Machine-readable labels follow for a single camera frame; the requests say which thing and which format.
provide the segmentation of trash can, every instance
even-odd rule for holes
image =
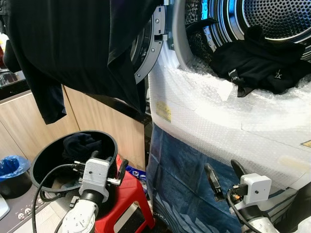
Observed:
[[[27,172],[30,161],[18,155],[5,157],[0,161],[0,194],[5,199],[18,198],[31,187]]]
[[[117,175],[117,164],[116,157],[118,153],[118,145],[115,139],[107,133],[101,131],[79,131],[79,133],[90,134],[91,137],[95,140],[102,141],[103,154],[100,159],[107,159],[108,157],[112,157],[113,163],[111,164],[108,177],[115,178]],[[30,176],[33,184],[39,187],[40,183],[44,179],[44,177],[55,167],[67,164],[62,157],[62,153],[64,151],[64,139],[72,136],[75,133],[68,134],[63,136],[54,142],[47,145],[34,159],[32,166],[30,168]],[[54,180],[56,177],[68,177],[69,179],[78,180],[80,175],[73,171],[71,168],[64,168],[52,174],[43,184],[41,190],[48,193],[49,196],[55,196],[60,193],[63,196],[66,195],[67,198],[64,200],[70,200],[71,196],[76,196],[78,194],[78,189],[80,188],[80,184],[76,183],[72,187],[65,188],[52,188]],[[97,217],[101,217],[104,214],[108,213],[115,201],[115,187],[113,185],[106,185],[106,189],[109,192],[108,201],[99,206],[99,213]]]

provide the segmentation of red stool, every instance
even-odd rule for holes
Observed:
[[[155,220],[138,179],[126,172],[121,186],[117,187],[116,193],[117,198],[115,206],[109,214],[95,222],[95,233],[114,233],[114,225],[135,201],[139,203],[142,214],[145,217],[144,223],[135,231],[135,233],[141,233],[147,225],[150,229],[155,226]]]

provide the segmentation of bubble wrap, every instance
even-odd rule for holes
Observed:
[[[225,164],[238,160],[273,186],[299,189],[311,181],[311,148],[301,145],[311,140],[311,76],[282,95],[255,90],[237,98],[237,86],[222,90],[227,81],[200,62],[196,72],[162,64],[149,75],[156,125]],[[221,92],[229,92],[227,100]]]

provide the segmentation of wooden cabinet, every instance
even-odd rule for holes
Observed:
[[[119,155],[145,170],[144,126],[140,122],[75,90],[65,87],[80,130],[100,130],[118,143]]]
[[[2,147],[4,139],[10,143],[9,149],[1,152],[1,154],[21,153],[22,151],[32,161],[52,141],[66,134],[79,131],[66,95],[64,95],[64,99],[67,116],[50,125],[44,123],[32,93],[0,104],[0,122],[2,123],[0,130],[1,133],[2,130],[8,132],[8,135],[0,136],[0,145]]]
[[[0,160],[9,155],[25,157],[16,142],[0,122]]]

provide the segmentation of yellow label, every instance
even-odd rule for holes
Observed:
[[[172,120],[171,109],[163,101],[158,101],[156,103],[156,114],[158,116],[162,117],[163,119],[167,120],[168,122],[171,122],[171,120]]]
[[[310,147],[311,148],[311,140],[308,141],[308,142],[301,143],[301,145],[303,145],[305,147]]]

